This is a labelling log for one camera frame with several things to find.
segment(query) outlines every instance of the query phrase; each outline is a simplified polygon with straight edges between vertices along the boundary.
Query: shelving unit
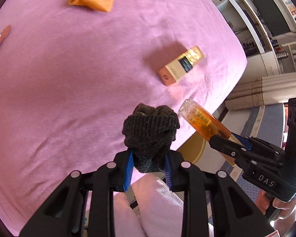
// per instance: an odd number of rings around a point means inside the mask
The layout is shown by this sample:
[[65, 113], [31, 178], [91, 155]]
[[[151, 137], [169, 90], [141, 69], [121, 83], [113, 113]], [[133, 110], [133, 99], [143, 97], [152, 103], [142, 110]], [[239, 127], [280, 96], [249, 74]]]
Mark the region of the shelving unit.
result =
[[288, 46], [288, 48], [289, 48], [289, 53], [290, 53], [290, 56], [291, 56], [291, 58], [293, 60], [293, 65], [294, 65], [294, 69], [295, 69], [295, 72], [296, 72], [296, 62], [294, 60], [294, 55], [293, 55], [293, 52], [292, 52], [292, 48], [290, 47], [290, 45]]
[[257, 21], [259, 27], [261, 28], [261, 30], [262, 30], [262, 32], [263, 32], [263, 35], [264, 35], [264, 37], [265, 37], [265, 39], [266, 39], [266, 41], [267, 41], [267, 44], [268, 44], [269, 48], [270, 48], [271, 50], [274, 51], [273, 46], [272, 46], [272, 44], [271, 44], [271, 41], [270, 41], [270, 39], [269, 39], [269, 36], [268, 36], [267, 32], [265, 31], [265, 28], [264, 28], [264, 26], [263, 26], [261, 20], [259, 19], [259, 17], [258, 17], [257, 14], [255, 13], [255, 11], [252, 9], [252, 7], [250, 6], [250, 4], [247, 2], [247, 0], [242, 0], [242, 1], [243, 1], [243, 2], [245, 3], [245, 5], [248, 7], [248, 9], [250, 10], [251, 14], [254, 16], [254, 19]]
[[284, 71], [284, 65], [281, 61], [278, 61], [278, 64], [280, 65], [280, 74], [284, 74], [285, 71]]
[[283, 9], [285, 10], [286, 14], [289, 16], [289, 20], [292, 23], [293, 27], [294, 27], [294, 31], [296, 32], [296, 21], [294, 19], [293, 14], [291, 13], [291, 10], [288, 8], [287, 4], [284, 2], [284, 0], [278, 0], [281, 4], [281, 6], [283, 7]]
[[257, 35], [257, 33], [255, 32], [253, 26], [251, 25], [248, 17], [245, 15], [245, 13], [243, 12], [243, 10], [241, 9], [241, 7], [239, 6], [239, 4], [235, 1], [235, 0], [229, 0], [229, 2], [234, 6], [234, 8], [237, 10], [237, 12], [239, 13], [239, 15], [241, 16], [242, 20], [245, 22], [246, 26], [248, 27], [255, 43], [256, 43], [256, 46], [258, 47], [259, 49], [259, 52], [260, 53], [264, 53], [264, 48], [263, 46], [260, 44], [260, 39]]

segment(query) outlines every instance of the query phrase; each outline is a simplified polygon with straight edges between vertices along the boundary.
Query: box label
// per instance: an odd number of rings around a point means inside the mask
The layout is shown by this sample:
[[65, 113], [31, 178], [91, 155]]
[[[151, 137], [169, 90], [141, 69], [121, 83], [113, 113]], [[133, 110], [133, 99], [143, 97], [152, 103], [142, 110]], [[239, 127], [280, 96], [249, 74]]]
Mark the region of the box label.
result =
[[189, 60], [185, 56], [182, 59], [179, 59], [179, 62], [182, 65], [182, 67], [184, 68], [186, 73], [189, 72], [193, 68], [192, 64], [189, 62]]
[[165, 68], [169, 71], [175, 81], [178, 81], [186, 74], [186, 71], [182, 67], [181, 63], [177, 60], [170, 62]]

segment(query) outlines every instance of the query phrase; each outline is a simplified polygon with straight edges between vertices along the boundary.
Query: bed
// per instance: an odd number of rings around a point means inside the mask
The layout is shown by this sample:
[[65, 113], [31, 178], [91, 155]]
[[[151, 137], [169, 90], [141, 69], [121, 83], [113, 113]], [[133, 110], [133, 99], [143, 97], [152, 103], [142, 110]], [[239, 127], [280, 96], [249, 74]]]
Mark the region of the bed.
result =
[[[0, 32], [0, 219], [17, 236], [73, 170], [125, 150], [123, 121], [138, 103], [213, 113], [246, 57], [210, 0], [114, 0], [110, 13], [68, 0], [6, 0]], [[166, 87], [156, 71], [198, 45], [206, 56]], [[193, 133], [182, 118], [172, 149]], [[134, 172], [133, 181], [141, 177]]]

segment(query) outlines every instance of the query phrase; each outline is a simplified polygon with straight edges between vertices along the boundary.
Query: white shelf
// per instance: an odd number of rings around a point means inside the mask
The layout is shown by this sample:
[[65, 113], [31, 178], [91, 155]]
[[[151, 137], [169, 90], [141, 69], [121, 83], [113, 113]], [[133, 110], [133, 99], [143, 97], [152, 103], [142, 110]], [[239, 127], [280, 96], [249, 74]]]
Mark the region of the white shelf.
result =
[[283, 0], [278, 0], [280, 2], [280, 5], [282, 6], [282, 8], [284, 9], [284, 11], [286, 12], [286, 14], [289, 17], [290, 22], [292, 23], [293, 27], [294, 27], [294, 31], [296, 32], [296, 21], [290, 11], [290, 9], [287, 7], [286, 3]]
[[245, 13], [243, 12], [241, 7], [239, 6], [239, 4], [235, 0], [229, 0], [229, 2], [233, 5], [233, 7], [236, 9], [236, 11], [239, 13], [240, 17], [242, 18], [242, 20], [245, 22], [247, 28], [249, 29], [251, 35], [253, 36], [253, 39], [259, 49], [259, 52], [264, 53], [265, 51], [264, 51], [263, 46], [261, 45], [261, 41], [260, 41], [257, 33], [255, 32], [248, 17], [245, 15]]
[[291, 55], [291, 57], [292, 57], [293, 64], [294, 64], [294, 69], [295, 69], [295, 72], [296, 72], [296, 62], [295, 62], [295, 60], [294, 60], [294, 55], [293, 55], [293, 52], [292, 52], [291, 47], [288, 46], [288, 48], [289, 48], [289, 52], [290, 52], [290, 55]]
[[283, 63], [281, 60], [278, 61], [278, 64], [280, 65], [280, 74], [284, 74], [285, 71], [284, 71], [284, 66], [283, 66]]
[[273, 52], [273, 55], [274, 55], [274, 57], [275, 57], [275, 61], [276, 61], [276, 65], [277, 65], [277, 69], [278, 69], [278, 71], [280, 72], [281, 69], [280, 69], [280, 65], [278, 64], [278, 60], [277, 60], [277, 58], [276, 58], [275, 50], [274, 50], [274, 48], [273, 48], [273, 45], [272, 45], [272, 43], [271, 43], [271, 41], [270, 41], [270, 38], [269, 38], [269, 36], [268, 36], [268, 34], [267, 34], [267, 32], [266, 32], [266, 30], [265, 30], [265, 28], [264, 28], [264, 26], [263, 26], [261, 20], [259, 19], [259, 17], [258, 17], [257, 14], [255, 13], [255, 11], [253, 10], [253, 8], [250, 6], [250, 4], [248, 3], [248, 1], [247, 1], [247, 0], [242, 0], [242, 1], [243, 1], [244, 4], [247, 6], [247, 8], [250, 10], [250, 12], [251, 12], [252, 15], [254, 16], [255, 20], [257, 21], [259, 27], [261, 28], [261, 30], [262, 30], [262, 32], [263, 32], [263, 34], [264, 34], [264, 37], [265, 37], [265, 39], [266, 39], [266, 42], [267, 42], [267, 44], [269, 45], [269, 48], [271, 49], [271, 51]]
[[268, 43], [270, 49], [273, 50], [272, 43], [271, 43], [271, 41], [270, 41], [270, 39], [269, 39], [269, 36], [268, 36], [268, 34], [267, 34], [267, 32], [266, 32], [266, 30], [265, 30], [265, 28], [264, 28], [264, 26], [263, 26], [261, 20], [259, 19], [259, 17], [258, 17], [257, 14], [255, 13], [255, 11], [253, 10], [253, 8], [250, 6], [250, 4], [248, 3], [248, 1], [247, 1], [247, 0], [242, 0], [242, 1], [245, 3], [245, 5], [246, 5], [246, 6], [248, 7], [248, 9], [250, 10], [250, 12], [253, 14], [255, 20], [257, 21], [258, 25], [259, 25], [260, 28], [262, 29], [262, 32], [263, 32], [263, 34], [264, 34], [264, 37], [265, 37], [265, 39], [266, 39], [266, 41], [267, 41], [267, 43]]
[[285, 44], [281, 44], [281, 46], [284, 47], [284, 46], [295, 45], [295, 44], [296, 44], [296, 41], [285, 43]]

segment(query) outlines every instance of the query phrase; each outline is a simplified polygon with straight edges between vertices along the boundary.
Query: blue gripper pad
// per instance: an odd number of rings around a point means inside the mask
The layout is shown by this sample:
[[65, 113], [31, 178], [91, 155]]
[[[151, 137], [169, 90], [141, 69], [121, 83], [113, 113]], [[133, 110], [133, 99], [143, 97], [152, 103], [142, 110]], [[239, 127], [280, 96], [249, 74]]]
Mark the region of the blue gripper pad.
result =
[[133, 151], [131, 151], [128, 156], [127, 165], [125, 167], [125, 182], [124, 182], [125, 191], [127, 191], [128, 188], [130, 187], [130, 183], [132, 181], [132, 175], [133, 175], [133, 168], [134, 168], [134, 159], [133, 159]]
[[173, 187], [173, 181], [172, 181], [172, 170], [171, 170], [171, 165], [170, 165], [170, 160], [168, 155], [166, 155], [166, 158], [165, 158], [164, 174], [166, 176], [166, 184], [171, 190]]
[[252, 146], [250, 145], [248, 139], [246, 139], [240, 135], [237, 135], [235, 133], [233, 133], [233, 135], [246, 147], [247, 150], [251, 150]]

